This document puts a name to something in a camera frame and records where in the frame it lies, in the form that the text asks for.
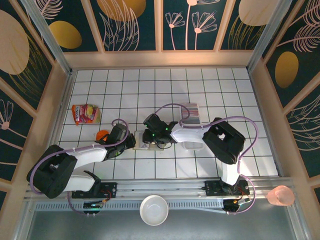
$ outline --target snack bag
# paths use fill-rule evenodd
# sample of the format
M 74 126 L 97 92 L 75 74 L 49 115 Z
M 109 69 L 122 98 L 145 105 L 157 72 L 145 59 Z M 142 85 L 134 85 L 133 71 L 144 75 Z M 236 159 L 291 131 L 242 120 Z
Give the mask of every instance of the snack bag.
M 100 123 L 101 112 L 96 105 L 73 105 L 72 115 L 75 124 L 97 124 Z

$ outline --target grid tile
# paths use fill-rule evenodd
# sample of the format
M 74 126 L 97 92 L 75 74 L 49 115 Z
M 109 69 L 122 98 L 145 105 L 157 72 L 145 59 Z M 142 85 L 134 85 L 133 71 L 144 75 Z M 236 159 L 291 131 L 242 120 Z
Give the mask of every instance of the grid tile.
M 267 134 L 245 68 L 174 68 L 82 70 L 77 74 L 69 101 L 59 145 L 70 149 L 90 146 L 99 130 L 112 130 L 111 122 L 122 118 L 129 122 L 131 133 L 143 131 L 143 121 L 159 107 L 168 103 L 197 103 L 203 123 L 216 117 L 249 117 L 256 121 L 259 139 L 241 163 L 248 176 L 277 176 Z M 70 110 L 72 105 L 97 105 L 100 124 L 76 126 Z M 181 118 L 179 107 L 166 107 L 158 113 L 170 122 Z M 244 119 L 230 124 L 245 137 L 244 149 L 254 140 L 255 129 Z M 221 162 L 207 146 L 193 151 L 174 144 L 164 151 L 128 149 L 116 160 L 85 166 L 103 180 L 156 178 L 212 178 L 221 176 Z

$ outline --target pink cup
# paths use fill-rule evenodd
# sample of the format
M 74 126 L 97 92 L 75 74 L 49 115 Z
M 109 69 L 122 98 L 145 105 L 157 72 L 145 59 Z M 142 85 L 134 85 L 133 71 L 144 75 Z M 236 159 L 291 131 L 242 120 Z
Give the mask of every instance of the pink cup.
M 277 186 L 272 189 L 266 196 L 269 203 L 276 206 L 289 206 L 295 201 L 293 191 L 287 186 Z

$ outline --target flower illustration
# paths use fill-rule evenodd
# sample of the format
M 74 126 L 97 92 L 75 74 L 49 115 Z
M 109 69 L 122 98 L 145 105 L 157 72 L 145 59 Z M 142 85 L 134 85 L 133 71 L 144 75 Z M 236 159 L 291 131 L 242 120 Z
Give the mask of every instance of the flower illustration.
M 215 4 L 220 2 L 220 0 L 186 0 L 188 3 L 188 12 L 186 15 L 186 25 L 185 25 L 185 50 L 188 50 L 188 26 L 189 26 L 189 16 L 191 6 L 204 5 L 204 4 Z
M 14 104 L 10 101 L 7 101 L 5 104 L 5 102 L 2 99 L 0 99 L 0 130 L 9 130 L 14 134 L 26 139 L 27 138 L 26 136 L 23 136 L 22 134 L 17 133 L 16 131 L 10 128 L 10 120 L 13 112 L 14 112 Z M 23 149 L 22 147 L 17 146 L 11 142 L 5 141 L 1 138 L 0 138 L 0 142 L 7 144 L 11 147 L 14 147 L 16 149 L 20 149 L 20 150 Z
M 204 12 L 199 18 L 199 12 L 195 12 L 192 14 L 192 23 L 195 32 L 195 41 L 194 41 L 194 50 L 197 50 L 197 38 L 198 34 L 207 33 L 217 30 L 217 24 L 214 24 L 215 12 L 207 13 Z
M 179 13 L 174 12 L 172 15 L 170 12 L 168 12 L 165 14 L 165 19 L 166 19 L 166 21 L 169 25 L 169 28 L 170 28 L 173 50 L 176 50 L 172 29 L 184 26 L 186 24 L 186 22 L 183 21 L 183 17 L 181 15 L 181 12 L 179 12 Z

